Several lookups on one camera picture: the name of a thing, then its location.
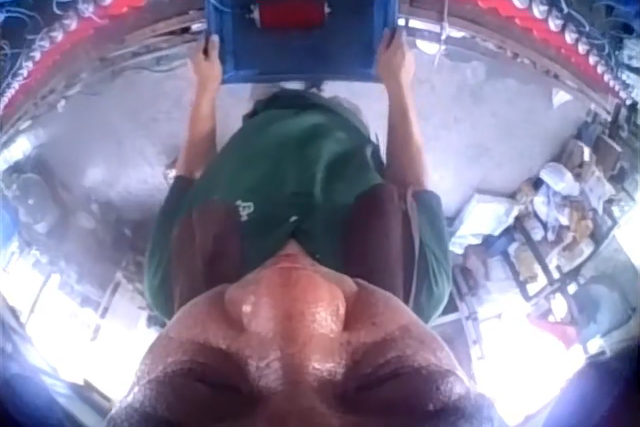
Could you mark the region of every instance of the blue plastic crate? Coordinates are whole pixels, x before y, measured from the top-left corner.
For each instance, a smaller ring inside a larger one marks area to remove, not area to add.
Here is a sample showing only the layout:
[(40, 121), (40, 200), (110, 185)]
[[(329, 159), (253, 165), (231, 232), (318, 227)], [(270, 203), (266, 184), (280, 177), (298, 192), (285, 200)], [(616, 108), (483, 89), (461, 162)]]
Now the blue plastic crate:
[(220, 36), (224, 83), (374, 81), (375, 53), (397, 22), (398, 0), (326, 0), (331, 12), (312, 31), (270, 31), (247, 16), (257, 0), (207, 2), (209, 30)]

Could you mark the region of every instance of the nose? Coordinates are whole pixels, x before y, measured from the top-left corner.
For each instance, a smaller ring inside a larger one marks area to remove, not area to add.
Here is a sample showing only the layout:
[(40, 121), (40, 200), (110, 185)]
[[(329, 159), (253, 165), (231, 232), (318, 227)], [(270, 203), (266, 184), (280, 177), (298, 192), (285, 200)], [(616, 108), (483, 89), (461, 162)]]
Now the nose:
[(333, 336), (347, 303), (339, 275), (285, 254), (230, 286), (226, 308), (245, 331), (281, 341)]

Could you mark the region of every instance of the pile of clutter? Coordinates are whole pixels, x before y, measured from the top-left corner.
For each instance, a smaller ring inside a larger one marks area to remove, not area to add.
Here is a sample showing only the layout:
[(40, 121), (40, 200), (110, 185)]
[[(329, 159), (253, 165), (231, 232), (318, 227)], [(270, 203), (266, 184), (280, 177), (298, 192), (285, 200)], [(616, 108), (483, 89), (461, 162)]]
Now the pile of clutter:
[[(619, 160), (603, 157), (599, 161), (591, 148), (572, 139), (556, 162), (544, 165), (538, 177), (525, 181), (513, 196), (473, 195), (454, 222), (449, 248), (464, 256), (461, 263), (472, 271), (480, 288), (490, 284), (492, 278), (504, 280), (505, 272), (510, 275), (504, 262), (497, 265), (504, 252), (508, 252), (518, 280), (527, 284), (531, 295), (548, 284), (524, 231), (535, 242), (554, 278), (580, 265), (596, 248), (592, 232), (605, 202), (615, 194), (607, 175)], [(510, 228), (516, 219), (520, 228)]]

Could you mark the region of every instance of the finger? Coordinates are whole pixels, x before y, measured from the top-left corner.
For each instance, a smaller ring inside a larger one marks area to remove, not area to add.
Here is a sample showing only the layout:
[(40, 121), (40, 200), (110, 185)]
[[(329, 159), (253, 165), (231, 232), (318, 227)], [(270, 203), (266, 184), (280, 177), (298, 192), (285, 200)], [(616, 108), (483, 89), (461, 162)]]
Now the finger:
[(213, 34), (209, 37), (209, 57), (217, 58), (220, 52), (220, 37), (217, 34)]
[(393, 36), (391, 41), (391, 48), (400, 49), (406, 42), (406, 33), (404, 30), (396, 30), (396, 35)]
[(390, 40), (391, 31), (389, 29), (384, 29), (384, 32), (382, 32), (382, 40), (380, 40), (380, 44), (378, 45), (378, 56), (389, 48)]

